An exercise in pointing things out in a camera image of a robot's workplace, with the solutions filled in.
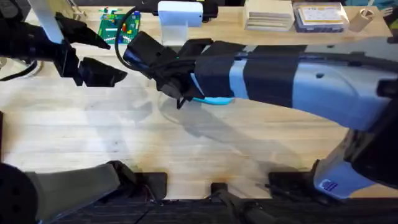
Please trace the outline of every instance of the white stand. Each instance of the white stand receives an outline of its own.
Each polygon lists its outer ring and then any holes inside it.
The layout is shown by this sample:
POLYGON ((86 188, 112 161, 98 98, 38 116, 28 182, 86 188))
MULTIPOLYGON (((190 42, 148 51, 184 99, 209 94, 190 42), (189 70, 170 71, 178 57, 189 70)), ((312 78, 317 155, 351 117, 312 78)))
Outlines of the white stand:
POLYGON ((157 8, 165 46, 182 46, 188 40, 188 27, 201 26, 203 6, 200 2, 161 1, 157 8))

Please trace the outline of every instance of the cyan object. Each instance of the cyan object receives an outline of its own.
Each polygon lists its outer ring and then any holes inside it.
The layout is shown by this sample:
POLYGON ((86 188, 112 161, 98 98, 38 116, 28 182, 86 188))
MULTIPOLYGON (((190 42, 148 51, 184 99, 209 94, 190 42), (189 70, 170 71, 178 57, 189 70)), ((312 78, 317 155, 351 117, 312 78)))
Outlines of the cyan object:
POLYGON ((232 98, 225 97, 205 97, 205 99, 194 98, 193 100, 207 103, 210 105, 227 105, 232 101, 232 98))

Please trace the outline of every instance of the black cable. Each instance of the black cable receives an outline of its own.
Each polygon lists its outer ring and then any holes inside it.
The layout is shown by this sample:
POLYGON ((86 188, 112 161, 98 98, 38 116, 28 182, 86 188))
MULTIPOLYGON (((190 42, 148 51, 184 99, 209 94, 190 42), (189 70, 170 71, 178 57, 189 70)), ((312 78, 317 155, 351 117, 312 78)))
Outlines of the black cable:
POLYGON ((128 64, 123 58, 122 56, 120 56, 120 52, 119 52, 119 36, 120 36, 120 31, 122 29, 123 24, 126 22, 127 18, 131 16, 131 14, 133 14, 135 11, 139 11, 139 8, 133 7, 132 9, 130 9, 122 18, 122 20, 120 21, 119 25, 118 25, 118 29, 116 30, 116 35, 115 35, 115 40, 114 40, 114 50, 116 52, 116 56, 119 59, 119 61, 127 68, 130 68, 131 70, 134 70, 134 68, 128 64))
POLYGON ((0 82, 5 82, 8 80, 12 80, 14 78, 23 77, 23 76, 29 74, 31 71, 33 71, 36 67, 37 67, 37 61, 35 60, 25 70, 15 73, 15 74, 12 74, 12 75, 9 75, 9 76, 6 76, 4 78, 0 78, 0 82))
POLYGON ((150 187, 149 187, 147 184, 145 184, 144 187, 145 187, 145 190, 148 191, 150 197, 152 197, 152 199, 153 199, 155 205, 154 205, 153 207, 148 208, 148 209, 147 209, 147 210, 134 222, 134 224, 138 224, 150 211, 152 211, 153 209, 155 209, 156 206, 163 205, 162 202, 160 202, 160 203, 158 202, 158 200, 156 199, 156 197, 155 197, 155 195, 154 195, 152 189, 150 189, 150 187))
POLYGON ((155 206, 153 206, 153 207, 151 207, 151 208, 148 208, 135 222, 134 222, 134 224, 138 224, 150 211, 152 211, 154 208, 156 207, 156 205, 155 206))

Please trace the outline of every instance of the sticker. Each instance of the sticker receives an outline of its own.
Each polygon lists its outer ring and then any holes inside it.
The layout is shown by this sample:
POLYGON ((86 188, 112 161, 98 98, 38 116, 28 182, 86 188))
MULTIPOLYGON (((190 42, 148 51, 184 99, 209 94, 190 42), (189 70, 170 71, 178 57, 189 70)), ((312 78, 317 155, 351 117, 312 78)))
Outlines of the sticker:
POLYGON ((328 180, 328 179, 321 181, 321 183, 319 184, 319 187, 321 189, 329 191, 329 192, 331 192, 337 186, 338 186, 338 184, 336 184, 335 182, 328 180))

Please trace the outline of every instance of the electronic component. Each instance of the electronic component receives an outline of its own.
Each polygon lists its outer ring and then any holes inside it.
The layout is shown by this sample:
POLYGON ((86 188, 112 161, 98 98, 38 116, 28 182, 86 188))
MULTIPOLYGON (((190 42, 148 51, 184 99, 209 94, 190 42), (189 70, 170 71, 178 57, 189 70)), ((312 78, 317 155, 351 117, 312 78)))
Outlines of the electronic component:
MULTIPOLYGON (((114 44, 118 25, 122 22, 124 14, 104 14, 101 16, 98 35, 108 44, 114 44)), ((119 44, 128 44, 137 35, 139 31, 139 21, 141 14, 136 12, 130 16, 121 29, 119 44)))

